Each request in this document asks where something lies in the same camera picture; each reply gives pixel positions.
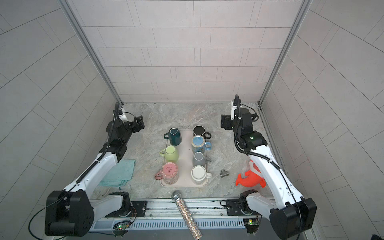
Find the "blue mug handle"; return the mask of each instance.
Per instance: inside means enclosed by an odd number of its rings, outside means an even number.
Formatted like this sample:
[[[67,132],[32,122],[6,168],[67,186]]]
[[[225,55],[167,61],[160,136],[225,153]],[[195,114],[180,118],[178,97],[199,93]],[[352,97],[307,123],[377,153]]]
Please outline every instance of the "blue mug handle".
[[[212,149],[212,143],[210,143],[210,142],[205,142],[205,149],[206,149],[207,151],[211,150],[211,149]]]

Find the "gray marble surface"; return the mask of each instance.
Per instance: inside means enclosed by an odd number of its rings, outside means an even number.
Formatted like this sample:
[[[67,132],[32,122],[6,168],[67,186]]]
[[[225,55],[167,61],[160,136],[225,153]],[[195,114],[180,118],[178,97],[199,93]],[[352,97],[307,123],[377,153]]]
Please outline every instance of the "gray marble surface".
[[[256,104],[247,105],[257,111]],[[235,186],[237,175],[241,173],[245,177],[244,173],[249,170],[250,158],[236,150],[233,131],[220,128],[220,115],[230,114],[229,103],[126,104],[124,108],[135,116],[143,115],[145,124],[143,130],[132,134],[123,157],[136,160],[132,179],[121,187],[121,191],[128,192],[132,199],[170,198],[174,190],[181,190],[183,197],[237,197],[250,189]],[[207,158],[212,161],[209,164],[212,178],[204,187],[163,187],[159,180],[154,179],[154,174],[160,170],[163,162],[159,155],[166,142],[163,135],[171,127],[193,129],[196,125],[202,125],[212,133],[209,140],[212,150],[207,152]],[[253,127],[267,139],[261,119],[254,122]],[[230,175],[220,178],[221,169],[227,170]],[[265,188],[257,185],[253,189],[264,196],[272,196],[268,185]],[[116,191],[120,190],[117,187],[98,186],[92,199],[100,199]]]

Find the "tiled wall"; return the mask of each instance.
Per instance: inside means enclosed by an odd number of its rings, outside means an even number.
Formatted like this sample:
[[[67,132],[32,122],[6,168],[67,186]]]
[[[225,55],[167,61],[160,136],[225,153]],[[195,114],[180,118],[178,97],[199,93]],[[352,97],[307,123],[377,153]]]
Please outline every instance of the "tiled wall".
[[[258,101],[301,1],[69,0],[124,102]]]
[[[384,236],[384,2],[314,0],[262,108],[323,239]]]
[[[94,160],[114,102],[56,0],[0,1],[1,239],[33,239],[29,220]]]

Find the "dark teal mug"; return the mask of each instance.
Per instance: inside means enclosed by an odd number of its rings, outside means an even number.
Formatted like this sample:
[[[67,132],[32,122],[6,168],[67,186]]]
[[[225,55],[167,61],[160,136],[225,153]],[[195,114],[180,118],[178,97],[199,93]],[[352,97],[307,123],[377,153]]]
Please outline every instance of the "dark teal mug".
[[[169,139],[171,145],[177,146],[181,143],[181,133],[176,127],[173,127],[164,134],[164,139]]]

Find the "beige tray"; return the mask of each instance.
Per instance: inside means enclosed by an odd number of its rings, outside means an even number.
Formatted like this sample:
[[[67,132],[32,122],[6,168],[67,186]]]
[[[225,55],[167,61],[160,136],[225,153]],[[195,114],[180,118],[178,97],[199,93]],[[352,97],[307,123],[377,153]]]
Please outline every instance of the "beige tray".
[[[205,179],[202,184],[197,185],[195,181],[192,179],[191,171],[193,168],[192,158],[193,152],[191,150],[191,140],[193,138],[193,130],[192,129],[179,129],[181,134],[181,143],[176,147],[179,152],[179,159],[176,162],[178,171],[179,171],[179,179],[174,184],[165,183],[164,179],[161,180],[161,185],[164,187],[204,187],[208,183],[208,179]],[[171,145],[169,140],[167,140],[166,147]],[[208,171],[208,164],[205,165],[205,169]]]

